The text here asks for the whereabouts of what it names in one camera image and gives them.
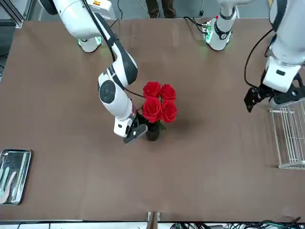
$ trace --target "cable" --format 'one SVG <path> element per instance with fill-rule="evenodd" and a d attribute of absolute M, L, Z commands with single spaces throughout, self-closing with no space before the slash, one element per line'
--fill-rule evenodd
<path fill-rule="evenodd" d="M 196 25 L 199 25 L 199 26 L 202 26 L 202 23 L 198 23 L 198 22 L 196 22 L 195 21 L 195 18 L 193 18 L 193 19 L 191 19 L 190 17 L 183 17 L 183 19 L 188 19 L 188 20 L 190 20 L 192 23 L 194 23 L 194 24 L 196 24 Z"/>
<path fill-rule="evenodd" d="M 258 44 L 259 44 L 259 43 L 260 43 L 269 33 L 271 33 L 272 31 L 273 31 L 273 29 L 269 30 L 264 36 L 262 36 L 261 39 L 259 39 L 259 41 L 255 44 L 255 46 L 253 46 L 253 48 L 251 49 L 251 51 L 250 51 L 250 53 L 249 53 L 249 56 L 248 56 L 248 58 L 247 58 L 247 60 L 246 60 L 246 63 L 245 63 L 245 65 L 244 65 L 244 81 L 245 81 L 249 86 L 251 86 L 251 87 L 258 88 L 257 86 L 254 86 L 253 84 L 251 84 L 251 83 L 249 83 L 249 82 L 247 81 L 246 74 L 247 74 L 248 62 L 249 62 L 249 60 L 250 60 L 250 57 L 251 57 L 251 55 L 252 55 L 254 49 L 257 47 L 257 45 L 258 45 Z"/>
<path fill-rule="evenodd" d="M 200 7 L 200 10 L 203 9 L 203 0 L 201 0 L 201 7 Z"/>
<path fill-rule="evenodd" d="M 128 91 L 129 93 L 133 94 L 133 95 L 136 95 L 138 97 L 142 97 L 142 98 L 145 98 L 143 95 L 140 95 L 140 94 L 137 94 L 135 92 L 132 92 L 132 91 L 129 91 L 127 88 L 125 88 L 126 91 Z"/>
<path fill-rule="evenodd" d="M 145 7 L 143 6 L 143 3 L 142 3 L 141 0 L 139 0 L 139 4 L 140 4 L 140 6 L 141 6 L 144 10 L 146 10 Z"/>
<path fill-rule="evenodd" d="M 198 27 L 197 22 L 195 21 L 195 18 L 193 18 L 193 20 L 194 20 L 195 26 L 197 27 L 197 29 L 199 30 L 199 32 L 201 32 L 201 33 L 203 34 L 204 32 Z"/>
<path fill-rule="evenodd" d="M 194 226 L 192 224 L 190 224 L 190 223 L 184 223 L 184 225 L 188 225 L 189 228 L 191 227 L 192 229 L 195 229 Z"/>
<path fill-rule="evenodd" d="M 174 224 L 171 225 L 170 229 L 175 229 L 176 228 L 176 224 L 179 225 L 178 223 L 174 223 Z"/>
<path fill-rule="evenodd" d="M 182 227 L 182 229 L 188 229 L 184 223 L 181 223 L 181 227 Z"/>
<path fill-rule="evenodd" d="M 226 223 L 227 225 L 224 227 L 224 228 L 227 228 L 227 229 L 229 229 L 229 223 Z"/>
<path fill-rule="evenodd" d="M 96 20 L 94 14 L 92 13 L 92 11 L 91 11 L 91 9 L 90 9 L 90 7 L 89 7 L 87 1 L 86 1 L 86 0 L 81 0 L 81 1 L 82 1 L 82 3 L 84 4 L 84 6 L 86 7 L 88 13 L 90 14 L 90 16 L 91 16 L 91 18 L 92 18 L 94 24 L 96 25 L 97 29 L 98 29 L 99 32 L 101 33 L 103 39 L 106 41 L 106 43 L 107 43 L 107 45 L 108 45 L 108 48 L 109 48 L 109 50 L 110 50 L 110 52 L 111 52 L 112 60 L 115 61 L 115 56 L 114 56 L 114 53 L 113 53 L 113 51 L 112 51 L 112 48 L 111 48 L 111 46 L 110 46 L 110 44 L 109 44 L 109 42 L 108 42 L 108 40 L 107 40 L 105 34 L 103 33 L 103 31 L 102 31 L 102 29 L 101 29 L 99 23 L 97 22 L 97 20 Z"/>
<path fill-rule="evenodd" d="M 25 223 L 25 222 L 21 222 L 21 223 L 18 225 L 17 229 L 20 228 L 20 225 L 21 225 L 21 224 L 26 224 L 26 223 Z"/>
<path fill-rule="evenodd" d="M 111 24 L 110 28 L 118 21 L 119 19 L 115 20 L 114 23 Z"/>
<path fill-rule="evenodd" d="M 119 11 L 121 12 L 121 20 L 123 19 L 123 11 L 121 10 L 120 6 L 119 6 L 119 2 L 120 0 L 118 0 L 118 8 L 119 8 Z"/>
<path fill-rule="evenodd" d="M 198 23 L 196 22 L 195 18 L 191 19 L 190 17 L 183 17 L 183 19 L 188 19 L 191 21 L 191 23 L 195 24 L 195 26 L 197 27 L 198 31 L 202 34 L 205 34 L 200 28 L 199 26 L 203 27 L 203 23 Z"/>
<path fill-rule="evenodd" d="M 267 224 L 269 226 L 276 226 L 276 227 L 281 226 L 283 229 L 292 229 L 292 228 L 300 229 L 300 226 L 297 223 L 297 221 L 299 221 L 300 218 L 301 217 L 297 217 L 289 223 L 279 223 L 279 222 L 274 222 L 274 221 L 271 221 L 271 220 L 264 220 L 264 221 L 262 221 L 262 223 Z"/>
<path fill-rule="evenodd" d="M 230 226 L 230 229 L 237 229 L 237 226 L 238 226 L 238 228 L 240 228 L 241 225 L 242 225 L 241 223 L 238 223 L 238 224 L 235 225 L 235 226 L 234 226 L 234 224 L 232 224 L 232 225 Z"/>
<path fill-rule="evenodd" d="M 276 40 L 276 34 L 272 37 L 272 39 L 271 39 L 271 41 L 270 41 L 270 43 L 269 43 L 269 45 L 268 45 L 268 47 L 267 47 L 267 49 L 266 49 L 266 51 L 265 51 L 265 57 L 268 57 L 268 55 L 267 55 L 267 53 L 268 53 L 268 51 L 269 51 L 269 48 L 270 48 L 270 46 L 275 42 L 275 40 Z"/>
<path fill-rule="evenodd" d="M 143 105 L 140 108 L 138 108 L 137 111 L 140 111 L 142 108 L 143 108 Z"/>
<path fill-rule="evenodd" d="M 266 226 L 263 227 L 263 223 L 244 223 L 245 227 L 243 229 L 247 228 L 256 228 L 256 229 L 264 229 Z"/>

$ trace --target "wire rack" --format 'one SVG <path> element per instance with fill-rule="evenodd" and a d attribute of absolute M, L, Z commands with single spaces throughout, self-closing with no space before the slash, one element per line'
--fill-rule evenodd
<path fill-rule="evenodd" d="M 279 168 L 305 170 L 305 102 L 270 109 Z"/>

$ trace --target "metal tray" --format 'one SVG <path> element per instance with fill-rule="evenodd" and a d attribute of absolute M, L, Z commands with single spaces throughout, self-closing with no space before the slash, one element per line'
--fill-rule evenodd
<path fill-rule="evenodd" d="M 0 154 L 0 168 L 4 171 L 7 167 L 10 168 L 10 172 L 6 183 L 8 183 L 11 174 L 16 171 L 17 174 L 13 179 L 10 186 L 10 194 L 7 201 L 0 205 L 18 205 L 21 201 L 25 180 L 29 170 L 31 159 L 31 151 L 29 149 L 4 149 Z M 0 187 L 3 182 L 4 172 L 2 179 L 0 180 Z"/>

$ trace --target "table surface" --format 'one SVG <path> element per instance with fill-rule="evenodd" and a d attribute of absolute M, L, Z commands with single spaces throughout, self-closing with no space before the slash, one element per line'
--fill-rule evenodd
<path fill-rule="evenodd" d="M 138 64 L 129 89 L 170 83 L 176 121 L 156 142 L 125 145 L 97 92 L 112 61 L 107 47 L 84 53 L 62 23 L 24 22 L 0 84 L 0 148 L 33 155 L 23 202 L 0 207 L 0 220 L 144 220 L 147 211 L 162 220 L 305 219 L 304 171 L 277 168 L 267 106 L 249 114 L 243 102 L 244 63 L 268 20 L 236 20 L 222 52 L 182 19 L 121 21 L 113 29 Z M 268 40 L 249 63 L 256 84 Z"/>

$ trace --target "white robotic arm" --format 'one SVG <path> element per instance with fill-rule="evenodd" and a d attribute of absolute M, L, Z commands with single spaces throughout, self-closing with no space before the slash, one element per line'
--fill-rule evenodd
<path fill-rule="evenodd" d="M 220 3 L 220 15 L 203 26 L 203 39 L 212 49 L 220 51 L 229 42 L 236 19 L 236 6 L 254 0 L 217 1 Z M 304 0 L 273 1 L 269 19 L 276 35 L 270 45 L 271 55 L 268 57 L 261 85 L 250 88 L 244 99 L 249 112 L 255 104 L 267 97 L 274 97 L 271 100 L 274 107 L 275 104 L 282 106 L 299 101 L 305 96 L 302 88 L 295 89 L 292 84 L 297 79 L 303 85 L 298 72 L 305 61 L 304 12 Z"/>
<path fill-rule="evenodd" d="M 259 87 L 249 89 L 244 101 L 250 112 L 263 99 L 278 109 L 305 99 L 305 88 L 298 74 L 305 61 L 305 1 L 274 0 L 269 20 L 275 31 Z M 292 82 L 297 80 L 299 87 Z"/>
<path fill-rule="evenodd" d="M 232 27 L 237 16 L 236 6 L 248 4 L 254 0 L 217 0 L 220 4 L 219 17 L 205 24 L 204 41 L 214 50 L 220 51 L 229 42 Z"/>
<path fill-rule="evenodd" d="M 40 2 L 48 12 L 50 12 L 48 6 L 53 5 L 69 33 L 75 38 L 81 39 L 83 43 L 87 43 L 89 40 L 95 41 L 97 36 L 103 37 L 112 53 L 113 63 L 98 77 L 100 100 L 115 116 L 114 132 L 124 137 L 124 142 L 128 143 L 144 134 L 147 131 L 147 125 L 143 123 L 131 99 L 124 91 L 136 80 L 137 65 L 119 42 L 118 36 L 101 16 L 101 5 L 107 4 L 108 1 L 92 1 L 93 4 L 99 4 L 99 6 L 91 5 L 93 11 L 98 9 L 96 13 L 91 11 L 86 0 L 40 0 Z M 94 42 L 90 42 L 85 47 L 96 49 L 95 45 Z"/>

